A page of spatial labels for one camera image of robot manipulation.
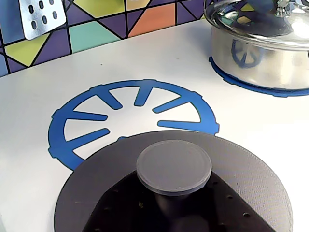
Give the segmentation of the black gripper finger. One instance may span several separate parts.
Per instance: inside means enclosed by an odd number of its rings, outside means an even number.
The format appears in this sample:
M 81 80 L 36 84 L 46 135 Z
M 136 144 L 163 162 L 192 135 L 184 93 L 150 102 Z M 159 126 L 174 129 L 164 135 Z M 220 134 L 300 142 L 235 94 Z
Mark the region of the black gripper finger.
M 186 232 L 275 231 L 215 173 L 185 200 L 184 212 L 189 220 Z
M 84 232 L 167 232 L 169 222 L 159 209 L 153 192 L 133 171 L 99 199 Z

